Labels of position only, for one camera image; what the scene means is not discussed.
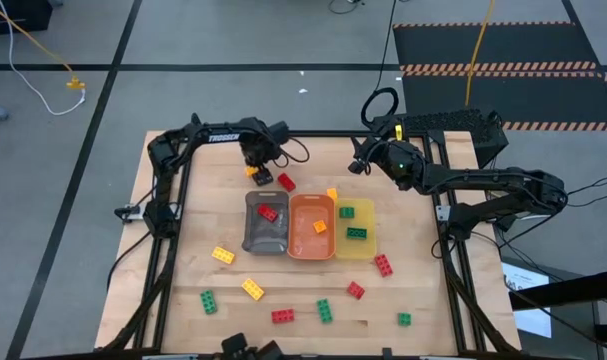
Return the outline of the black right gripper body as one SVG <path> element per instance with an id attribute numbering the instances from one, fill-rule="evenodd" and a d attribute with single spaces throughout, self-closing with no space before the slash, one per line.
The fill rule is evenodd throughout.
<path id="1" fill-rule="evenodd" d="M 367 156 L 369 163 L 376 164 L 400 191 L 415 189 L 424 192 L 427 161 L 422 152 L 405 141 L 379 142 Z"/>

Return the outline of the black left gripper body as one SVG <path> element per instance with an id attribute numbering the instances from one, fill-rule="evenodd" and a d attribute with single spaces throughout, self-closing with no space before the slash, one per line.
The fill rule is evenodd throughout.
<path id="1" fill-rule="evenodd" d="M 280 147 L 288 141 L 289 127 L 284 121 L 267 125 L 255 117 L 239 121 L 239 144 L 244 159 L 260 167 L 281 155 Z"/>

